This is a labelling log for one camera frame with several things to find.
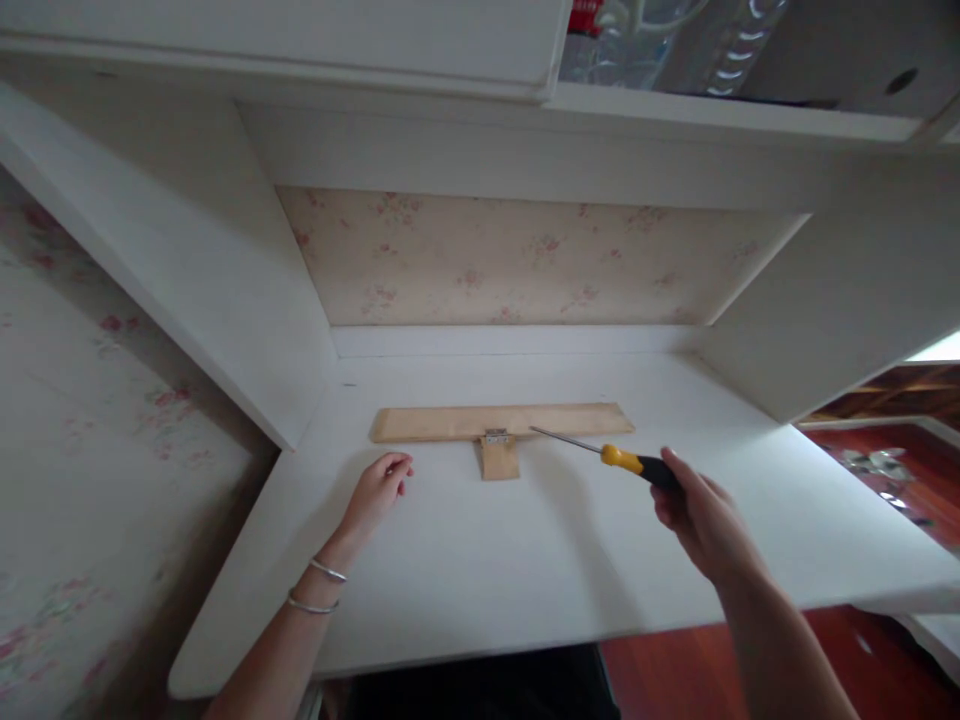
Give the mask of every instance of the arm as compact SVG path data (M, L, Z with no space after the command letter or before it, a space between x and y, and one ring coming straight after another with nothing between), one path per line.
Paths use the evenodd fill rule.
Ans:
M856 720L803 616L777 587L732 499L668 449L684 497L651 488L657 517L717 589L730 625L750 717Z
M409 455L387 453L363 471L343 520L315 555L319 563L349 574L377 525L404 494L403 481L413 475L412 463ZM308 566L292 596L311 607L331 607L342 587L323 571ZM293 718L330 618L284 603L214 698L205 720Z

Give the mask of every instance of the wrist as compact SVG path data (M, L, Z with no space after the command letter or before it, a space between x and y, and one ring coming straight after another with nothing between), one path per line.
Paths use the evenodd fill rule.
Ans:
M771 592L782 594L783 592L765 568L752 568L745 572L731 573L714 580L713 586L723 605L747 596Z
M347 574L363 545L361 538L337 528L314 558L331 570Z

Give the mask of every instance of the white wood panel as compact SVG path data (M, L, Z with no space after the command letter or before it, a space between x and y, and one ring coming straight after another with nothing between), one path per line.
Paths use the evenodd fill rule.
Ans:
M336 360L228 100L122 81L0 85L0 160L281 447Z
M556 82L570 0L7 0L0 47L514 97Z
M670 443L710 473L736 498L774 575L801 606L960 581L960 564L921 529L695 361L654 354L366 358L338 368L180 651L169 680L175 697L216 692L279 607L339 521L358 473L383 451L367 437L381 407L616 401L637 432L610 441L644 454ZM351 573L318 673L721 618L712 587L657 522L646 483L593 453L524 440L521 478L485 483L470 443L398 449L414 456L416 476Z
M270 180L432 195L814 212L855 156L241 105Z
M960 167L877 158L714 326L704 360L791 422L955 330Z
M689 325L445 325L330 331L337 354L348 358L693 352L710 330Z

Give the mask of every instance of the screwdriver shaft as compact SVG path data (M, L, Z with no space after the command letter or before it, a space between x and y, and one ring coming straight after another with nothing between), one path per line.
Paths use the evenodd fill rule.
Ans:
M574 440L573 438L567 437L566 435L560 435L559 433L552 433L549 430L544 430L543 428L538 428L538 427L535 427L534 425L531 425L530 429L536 430L537 432L543 433L544 435L549 435L550 437L556 438L557 440L563 440L564 442L568 442L573 445L578 445L582 447L584 450L593 450L593 452L600 453L600 454L603 453L603 451L598 447L594 447L593 445L587 445L586 443L582 443L579 440Z

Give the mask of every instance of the white desk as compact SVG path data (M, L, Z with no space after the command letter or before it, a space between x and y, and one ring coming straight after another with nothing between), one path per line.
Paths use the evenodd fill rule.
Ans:
M801 606L960 581L960 563L920 529L684 356L366 358L341 360L338 373L197 617L170 675L175 697L215 693L279 607L360 471L387 449L368 439L381 407L617 401L637 432L597 442L651 455L669 443L712 475ZM521 479L482 482L471 443L399 449L416 477L354 567L317 673L721 619L712 588L656 521L647 484L592 453L524 440Z

